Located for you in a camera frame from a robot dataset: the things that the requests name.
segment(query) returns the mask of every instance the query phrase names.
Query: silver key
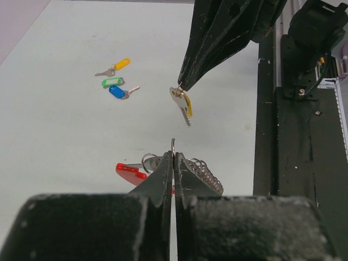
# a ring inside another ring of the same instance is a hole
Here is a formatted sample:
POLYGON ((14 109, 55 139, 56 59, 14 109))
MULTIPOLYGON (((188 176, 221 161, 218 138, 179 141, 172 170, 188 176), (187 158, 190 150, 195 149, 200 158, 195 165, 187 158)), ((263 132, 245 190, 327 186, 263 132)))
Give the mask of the silver key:
POLYGON ((185 119, 187 126, 190 127, 191 122, 190 122, 190 119, 187 115, 187 111, 189 109, 189 106, 187 104, 187 101, 186 101, 184 95, 181 93, 181 91, 178 91, 176 88, 169 88, 169 90, 170 90, 170 95, 172 96, 172 99, 179 106, 179 108, 184 116, 184 119, 185 119))
POLYGON ((103 75, 108 77, 115 76, 115 69, 110 68, 110 69, 107 69, 105 72, 100 72, 95 74, 95 76, 103 76, 103 75))
POLYGON ((155 171, 161 161, 162 157, 156 156, 152 153, 146 153, 142 158, 142 163, 139 164, 127 164, 126 167, 134 167, 137 169, 144 169, 147 171, 155 171))
POLYGON ((134 88, 130 89, 129 91, 125 91, 126 94, 121 98, 121 100, 128 99, 133 91, 136 91, 136 90, 139 90, 139 89, 140 89, 140 86, 137 86, 137 87, 134 87, 134 88))

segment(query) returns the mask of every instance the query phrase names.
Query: green key tag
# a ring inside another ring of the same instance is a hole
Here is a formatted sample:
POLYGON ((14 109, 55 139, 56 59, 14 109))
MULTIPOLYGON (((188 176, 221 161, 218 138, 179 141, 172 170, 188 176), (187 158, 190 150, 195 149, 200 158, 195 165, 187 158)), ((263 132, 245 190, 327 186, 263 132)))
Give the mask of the green key tag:
POLYGON ((107 89, 111 85, 120 86, 120 85, 122 85, 124 83, 125 83, 125 81, 123 80, 122 77, 115 77, 115 78, 105 79, 104 81, 102 81, 102 86, 104 87, 104 89, 107 89))

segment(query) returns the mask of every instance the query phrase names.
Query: metal key ring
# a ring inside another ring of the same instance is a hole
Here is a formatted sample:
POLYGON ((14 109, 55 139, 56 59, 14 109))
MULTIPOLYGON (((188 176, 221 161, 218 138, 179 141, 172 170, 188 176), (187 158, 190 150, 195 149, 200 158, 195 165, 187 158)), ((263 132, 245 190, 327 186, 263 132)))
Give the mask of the metal key ring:
POLYGON ((156 157, 156 158, 158 158, 158 156, 155 155, 155 154, 152 154, 152 153, 146 153, 144 156, 142 156, 142 159, 141 159, 141 166, 142 166, 143 170, 144 170, 147 174, 151 174, 151 172, 147 169, 147 167, 145 167, 145 162, 144 162, 145 158, 148 157, 148 156, 153 156, 153 157, 156 157))
POLYGON ((172 149, 172 157, 173 158, 175 157, 175 146, 174 146, 174 143, 175 143, 175 138, 172 138, 171 149, 172 149))
POLYGON ((178 88, 176 88, 176 91, 175 91, 175 94, 174 94, 175 96, 176 96, 176 93, 178 92, 178 90, 179 90, 179 88, 181 87, 182 84, 183 84, 183 83, 180 83, 179 86, 178 86, 178 88))

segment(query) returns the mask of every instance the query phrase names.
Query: yellow key tag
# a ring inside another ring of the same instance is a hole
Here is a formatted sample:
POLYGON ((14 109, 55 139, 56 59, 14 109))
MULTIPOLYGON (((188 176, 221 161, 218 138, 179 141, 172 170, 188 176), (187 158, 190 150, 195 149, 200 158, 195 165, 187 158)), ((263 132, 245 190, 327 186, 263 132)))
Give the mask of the yellow key tag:
POLYGON ((124 58, 122 61, 119 61, 117 64, 114 65, 115 70, 120 70, 123 67, 127 66, 130 63, 130 59, 129 58, 124 58))
POLYGON ((192 117, 191 100, 190 100, 189 96, 188 96, 186 93, 182 92, 182 94, 183 94, 183 96, 184 96, 184 98, 185 98, 185 100, 186 100, 187 107, 188 107, 188 108, 187 108, 187 116, 188 116, 188 117, 192 117))

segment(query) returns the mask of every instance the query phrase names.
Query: screw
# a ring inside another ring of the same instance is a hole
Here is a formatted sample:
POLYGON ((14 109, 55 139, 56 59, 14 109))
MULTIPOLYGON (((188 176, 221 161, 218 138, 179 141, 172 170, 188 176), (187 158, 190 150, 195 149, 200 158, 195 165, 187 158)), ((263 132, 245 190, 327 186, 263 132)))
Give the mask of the screw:
POLYGON ((305 92, 304 92, 304 91, 305 91, 304 89, 300 89, 300 90, 299 90, 299 96, 305 95, 305 92))

